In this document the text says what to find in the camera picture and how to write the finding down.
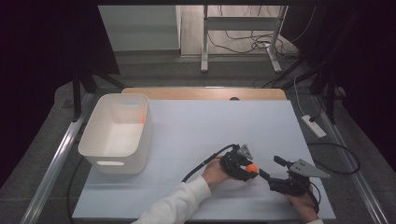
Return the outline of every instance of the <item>white table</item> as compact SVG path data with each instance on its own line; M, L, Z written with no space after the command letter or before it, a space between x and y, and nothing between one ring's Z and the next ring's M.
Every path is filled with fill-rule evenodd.
M149 105L154 126L145 170L103 175L92 168L73 218L138 218L196 165L230 144L247 144L253 161L273 177L287 176L286 168L273 162L275 155L313 164L289 101L150 100ZM312 181L322 196L319 216L334 219L321 181ZM256 177L215 187L191 217L204 219L276 221L297 220L298 215L286 198Z

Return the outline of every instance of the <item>gray floor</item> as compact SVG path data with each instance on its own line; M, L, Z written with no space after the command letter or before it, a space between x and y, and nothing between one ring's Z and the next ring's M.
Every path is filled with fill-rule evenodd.
M195 57L179 57L175 54L166 53L133 54L131 52L117 53L116 56L121 76L114 77L135 87L222 86L253 88L253 85L260 87L266 81L278 77L273 72L269 60L262 56L211 56L207 74L201 74L200 58ZM293 61L281 61L284 69L292 63ZM295 75L299 75L305 70L306 68L301 65L286 79L291 80ZM96 80L100 89L95 94L95 100L106 93L120 92L119 89L101 78ZM318 106L308 91L311 81L311 79L308 79L298 84L297 88L303 111L305 114L313 116L318 113ZM297 106L294 88L286 90L286 94L294 106L296 116L299 118L302 114ZM54 97L55 104L46 122L12 176L0 190L1 223L20 222L73 118L71 84L59 88ZM348 115L341 103L341 101L335 102L336 127L347 146L359 156L362 163L361 173L380 201L389 223L396 223L396 214L394 213L396 209L396 174ZM318 123L325 127L322 119L318 119ZM302 123L301 128L307 142L318 141ZM64 168L37 223L69 223L65 199L68 183L80 158L77 146L78 141L72 146ZM330 164L337 169L345 168L338 150L334 147L311 147L310 149L315 159ZM78 168L71 190L72 204L78 199L89 168L90 165L85 160ZM323 180L323 183L337 216L336 220L326 220L325 223L374 223L350 176L332 175L331 179Z

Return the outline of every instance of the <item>metal frame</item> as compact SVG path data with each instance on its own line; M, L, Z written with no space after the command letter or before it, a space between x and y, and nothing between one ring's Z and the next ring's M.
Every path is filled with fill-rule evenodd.
M207 5L204 6L204 43L202 45L201 72L208 71L208 31L274 31L271 43L266 50L276 73L282 72L275 53L275 45L280 27L286 13L286 6L280 6L279 15L275 17L208 17Z
M317 105L319 105L318 99L316 97L314 97L314 101L317 103ZM332 124L330 119L326 116L326 113L321 111L320 117L323 119L324 124L328 128L330 132L329 136L332 138L334 143L346 147L347 144L345 143L343 137L341 136L335 124ZM349 153L346 153L344 150L341 149L339 150L339 153L348 171L353 171L354 167L358 166L358 164L355 162L355 160L352 158L352 156ZM374 223L388 224L389 223L388 219L386 218L383 212L381 204L374 195L373 190L370 187L370 185L367 183L367 180L365 179L364 175L361 172L357 172L356 174L352 175L351 178L356 186L356 189L361 195L367 207L367 210L372 216Z
M21 223L36 223L41 211L44 208L44 205L50 196L50 192L52 190L53 185L55 184L56 179L58 178L59 173L64 166L64 161L67 158L67 155L70 151L71 146L78 134L79 129L81 128L82 122L87 116L88 108L92 102L93 93L86 93L84 99L82 101L82 110L81 115L79 116L76 122L72 122L69 128L64 135L64 139L59 145L52 162L47 169L47 172L44 174L43 179L40 182L40 185L35 192L35 196L28 208L26 209L25 214L21 219Z

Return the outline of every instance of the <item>basket handle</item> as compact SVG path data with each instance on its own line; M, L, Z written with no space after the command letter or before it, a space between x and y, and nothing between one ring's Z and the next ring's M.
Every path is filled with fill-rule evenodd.
M125 164L122 161L97 161L96 163L104 166L123 166Z

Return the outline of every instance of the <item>person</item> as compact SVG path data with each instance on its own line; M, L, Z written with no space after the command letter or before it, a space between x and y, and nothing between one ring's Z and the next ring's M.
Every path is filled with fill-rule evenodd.
M219 158L207 164L202 175L189 183L180 183L167 197L160 199L146 210L134 224L184 223L198 210L198 205L211 195L210 188L231 179L223 170ZM303 223L322 224L314 210L311 198L285 195L299 213Z

